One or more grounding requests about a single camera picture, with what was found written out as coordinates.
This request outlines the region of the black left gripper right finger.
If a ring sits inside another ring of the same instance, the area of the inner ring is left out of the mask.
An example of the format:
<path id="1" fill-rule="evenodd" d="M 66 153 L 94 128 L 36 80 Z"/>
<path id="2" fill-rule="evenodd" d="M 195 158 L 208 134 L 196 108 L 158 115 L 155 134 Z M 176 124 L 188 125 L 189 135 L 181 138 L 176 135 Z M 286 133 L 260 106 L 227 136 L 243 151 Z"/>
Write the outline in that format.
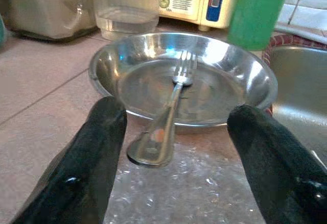
<path id="1" fill-rule="evenodd" d="M 285 126 L 241 105 L 227 129 L 266 224 L 327 224 L 327 169 Z"/>

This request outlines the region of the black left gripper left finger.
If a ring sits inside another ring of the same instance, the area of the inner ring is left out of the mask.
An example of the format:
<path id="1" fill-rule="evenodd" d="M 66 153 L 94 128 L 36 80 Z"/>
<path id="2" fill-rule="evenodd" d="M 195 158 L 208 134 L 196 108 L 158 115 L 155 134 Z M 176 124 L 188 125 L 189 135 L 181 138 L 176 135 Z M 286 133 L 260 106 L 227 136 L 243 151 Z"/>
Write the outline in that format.
<path id="1" fill-rule="evenodd" d="M 103 224 L 126 127 L 124 106 L 99 99 L 10 224 Z"/>

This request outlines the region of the steel sink basin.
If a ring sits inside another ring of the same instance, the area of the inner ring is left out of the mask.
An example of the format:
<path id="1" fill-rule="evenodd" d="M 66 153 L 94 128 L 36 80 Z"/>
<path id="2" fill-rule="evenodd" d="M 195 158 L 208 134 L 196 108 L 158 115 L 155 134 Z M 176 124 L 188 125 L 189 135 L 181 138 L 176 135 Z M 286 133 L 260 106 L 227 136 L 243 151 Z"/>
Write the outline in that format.
<path id="1" fill-rule="evenodd" d="M 274 118 L 327 169 L 327 44 L 279 34 L 262 59 L 278 81 Z"/>

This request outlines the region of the steel fork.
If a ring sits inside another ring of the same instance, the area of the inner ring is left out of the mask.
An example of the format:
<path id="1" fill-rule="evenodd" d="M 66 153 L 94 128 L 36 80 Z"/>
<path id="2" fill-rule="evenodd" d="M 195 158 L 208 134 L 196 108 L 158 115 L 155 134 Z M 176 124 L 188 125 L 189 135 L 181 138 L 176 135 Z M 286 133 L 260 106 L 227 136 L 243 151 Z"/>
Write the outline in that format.
<path id="1" fill-rule="evenodd" d="M 166 166 L 173 157 L 175 113 L 181 91 L 191 86 L 197 68 L 197 55 L 183 51 L 176 61 L 172 82 L 174 88 L 163 111 L 151 121 L 127 148 L 128 159 L 144 167 Z"/>

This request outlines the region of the clear bubble wrap sheet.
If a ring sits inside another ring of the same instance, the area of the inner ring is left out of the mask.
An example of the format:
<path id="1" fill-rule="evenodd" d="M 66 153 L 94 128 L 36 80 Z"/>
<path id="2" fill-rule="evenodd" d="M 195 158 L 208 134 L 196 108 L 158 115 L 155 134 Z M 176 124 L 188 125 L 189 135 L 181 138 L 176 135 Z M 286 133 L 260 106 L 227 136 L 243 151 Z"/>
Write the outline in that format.
<path id="1" fill-rule="evenodd" d="M 145 168 L 122 152 L 104 224 L 266 224 L 226 127 L 178 135 L 172 161 Z"/>

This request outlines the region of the shallow steel plate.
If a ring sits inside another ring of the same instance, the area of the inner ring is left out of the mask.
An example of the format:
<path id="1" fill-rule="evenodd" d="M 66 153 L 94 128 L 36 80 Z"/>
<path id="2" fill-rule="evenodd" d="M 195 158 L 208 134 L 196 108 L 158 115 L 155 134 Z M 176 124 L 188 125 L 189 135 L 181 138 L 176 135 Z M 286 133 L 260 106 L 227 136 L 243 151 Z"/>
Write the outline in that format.
<path id="1" fill-rule="evenodd" d="M 148 122 L 168 102 L 183 53 L 196 58 L 197 68 L 180 95 L 177 129 L 219 127 L 234 107 L 265 110 L 277 98 L 278 82 L 266 62 L 222 40 L 182 32 L 135 35 L 103 46 L 90 61 L 90 81 L 98 93 L 118 98 L 130 115 Z"/>

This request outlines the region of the clear pitcher orange lid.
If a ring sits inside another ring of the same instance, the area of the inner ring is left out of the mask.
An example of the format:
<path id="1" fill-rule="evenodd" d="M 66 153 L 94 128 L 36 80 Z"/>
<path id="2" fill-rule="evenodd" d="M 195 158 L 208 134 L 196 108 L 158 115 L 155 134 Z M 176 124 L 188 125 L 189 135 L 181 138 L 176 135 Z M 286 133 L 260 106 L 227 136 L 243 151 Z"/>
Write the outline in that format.
<path id="1" fill-rule="evenodd" d="M 154 30 L 159 21 L 159 0 L 93 0 L 102 37 L 109 40 Z"/>

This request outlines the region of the teal cup white rim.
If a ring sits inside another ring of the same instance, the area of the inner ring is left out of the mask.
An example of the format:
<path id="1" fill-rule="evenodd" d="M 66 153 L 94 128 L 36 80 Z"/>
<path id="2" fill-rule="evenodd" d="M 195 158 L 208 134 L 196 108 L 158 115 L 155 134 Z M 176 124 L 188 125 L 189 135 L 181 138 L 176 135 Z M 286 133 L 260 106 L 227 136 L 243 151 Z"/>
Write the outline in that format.
<path id="1" fill-rule="evenodd" d="M 0 48 L 4 46 L 6 40 L 7 40 L 7 30 L 3 18 L 0 15 Z"/>

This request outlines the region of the clear jar brown powder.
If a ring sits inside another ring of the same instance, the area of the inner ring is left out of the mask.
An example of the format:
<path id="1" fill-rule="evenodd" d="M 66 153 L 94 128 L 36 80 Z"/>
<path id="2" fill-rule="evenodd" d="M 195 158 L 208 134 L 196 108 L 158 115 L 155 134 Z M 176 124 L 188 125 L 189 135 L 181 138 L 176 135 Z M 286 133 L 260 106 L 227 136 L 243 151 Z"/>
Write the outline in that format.
<path id="1" fill-rule="evenodd" d="M 0 14 L 11 31 L 50 41 L 97 28 L 92 0 L 0 0 Z"/>

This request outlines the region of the green soap bottle blue cap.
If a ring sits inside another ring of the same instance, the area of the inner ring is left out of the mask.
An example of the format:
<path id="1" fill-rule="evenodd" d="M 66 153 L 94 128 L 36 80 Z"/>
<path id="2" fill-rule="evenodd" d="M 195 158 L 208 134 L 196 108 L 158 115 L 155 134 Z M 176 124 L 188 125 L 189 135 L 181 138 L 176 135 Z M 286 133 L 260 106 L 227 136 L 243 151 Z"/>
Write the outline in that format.
<path id="1" fill-rule="evenodd" d="M 236 0 L 227 41 L 249 51 L 265 49 L 285 0 Z"/>

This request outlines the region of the beige water ionizer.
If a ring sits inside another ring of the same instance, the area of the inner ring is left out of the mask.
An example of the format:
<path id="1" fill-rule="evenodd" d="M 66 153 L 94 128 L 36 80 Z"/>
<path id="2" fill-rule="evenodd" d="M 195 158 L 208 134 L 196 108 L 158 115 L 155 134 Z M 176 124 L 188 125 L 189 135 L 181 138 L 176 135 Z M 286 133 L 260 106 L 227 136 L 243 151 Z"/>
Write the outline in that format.
<path id="1" fill-rule="evenodd" d="M 198 25 L 199 30 L 229 27 L 235 0 L 159 0 L 161 17 Z"/>

